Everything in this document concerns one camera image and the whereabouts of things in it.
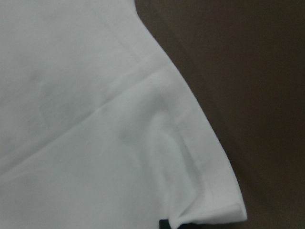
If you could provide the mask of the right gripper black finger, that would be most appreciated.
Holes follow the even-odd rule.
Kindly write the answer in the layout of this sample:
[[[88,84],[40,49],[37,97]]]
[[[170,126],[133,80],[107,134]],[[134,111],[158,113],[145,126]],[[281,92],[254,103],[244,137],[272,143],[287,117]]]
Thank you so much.
[[[169,221],[167,221],[167,220],[160,220],[159,221],[159,229],[171,229]]]

